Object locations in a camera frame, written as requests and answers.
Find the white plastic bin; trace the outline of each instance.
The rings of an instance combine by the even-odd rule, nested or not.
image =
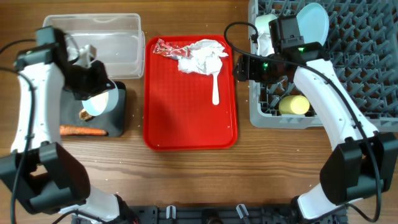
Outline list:
[[[52,15],[45,18],[43,26],[69,33],[80,48],[94,46],[97,59],[105,64],[112,79],[140,78],[144,74],[145,36],[138,14]]]

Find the orange carrot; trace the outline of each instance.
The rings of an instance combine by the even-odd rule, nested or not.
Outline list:
[[[60,134],[61,136],[105,136],[108,133],[98,128],[61,125]]]

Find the gray plastic bin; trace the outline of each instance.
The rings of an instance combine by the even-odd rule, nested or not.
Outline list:
[[[398,131],[397,31],[395,0],[250,0],[249,19],[254,24],[264,14],[293,15],[311,2],[329,15],[325,48],[343,86],[358,108],[380,131]],[[252,44],[251,53],[256,53]],[[249,82],[250,121],[259,128],[303,129],[322,126],[312,108],[305,115],[281,115],[279,101],[301,94],[284,78],[274,85]]]

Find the wooden table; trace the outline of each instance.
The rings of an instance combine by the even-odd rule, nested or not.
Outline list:
[[[0,5],[0,46],[34,37],[35,29],[51,14],[135,12],[141,16],[146,40],[158,35],[222,34],[230,22],[248,19],[248,1],[22,2]],[[247,27],[235,27],[229,36],[239,48],[249,50]],[[0,66],[12,67],[17,50],[30,45],[8,49],[0,57]],[[151,151],[142,140],[144,79],[123,82],[128,94],[124,135],[65,138],[63,145],[86,167],[94,186],[120,195],[129,205],[289,203],[319,182],[319,171],[331,153],[324,129],[255,128],[249,120],[247,82],[236,83],[239,139],[231,149],[168,153]],[[19,84],[13,74],[0,74],[0,102],[0,156],[5,156],[15,137],[19,111]],[[397,169],[394,178],[390,191],[382,195],[379,223],[397,222]],[[10,195],[0,184],[0,223],[9,223]],[[374,201],[370,198],[358,205],[373,215]],[[354,211],[349,214],[351,223],[365,223]],[[29,215],[17,206],[19,223],[52,223],[57,217]]]

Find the brown food item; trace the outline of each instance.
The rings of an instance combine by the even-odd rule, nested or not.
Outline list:
[[[82,119],[83,121],[89,121],[94,118],[93,115],[90,115],[85,109],[82,109],[79,112],[79,118]]]
[[[98,128],[61,125],[60,134],[61,136],[106,136],[108,132]]]

